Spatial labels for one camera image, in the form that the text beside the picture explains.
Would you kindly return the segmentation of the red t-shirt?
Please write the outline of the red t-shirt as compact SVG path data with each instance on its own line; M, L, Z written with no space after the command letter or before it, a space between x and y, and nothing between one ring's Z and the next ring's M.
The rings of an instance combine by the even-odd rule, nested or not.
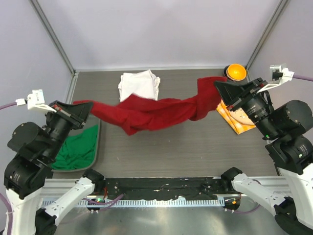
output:
M213 76L197 79L198 93L187 99L164 98L152 100L130 95L117 105L91 100L91 114L100 120L121 127L127 135L139 131L157 131L183 123L197 121L216 110L221 96L214 83L225 82L225 77Z

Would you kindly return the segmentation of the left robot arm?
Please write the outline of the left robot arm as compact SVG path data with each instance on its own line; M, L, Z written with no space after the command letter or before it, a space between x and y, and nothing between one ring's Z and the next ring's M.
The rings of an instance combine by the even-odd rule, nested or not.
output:
M46 128L33 122L19 125L7 146L16 152L4 171L7 221L2 235L52 235L64 217L86 196L100 195L104 176L87 169L78 182L57 201L39 208L40 194L51 165L71 130L82 129L92 102L45 107Z

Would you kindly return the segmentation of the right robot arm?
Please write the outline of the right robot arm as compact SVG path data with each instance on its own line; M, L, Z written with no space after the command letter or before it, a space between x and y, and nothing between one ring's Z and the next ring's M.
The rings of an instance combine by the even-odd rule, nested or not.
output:
M214 83L228 110L243 109L269 141L266 150L286 179L291 196L284 196L247 177L232 167L221 176L226 193L245 194L270 212L276 223L290 235L313 232L313 145L304 136L313 126L307 103L291 100L274 109L261 78L244 85Z

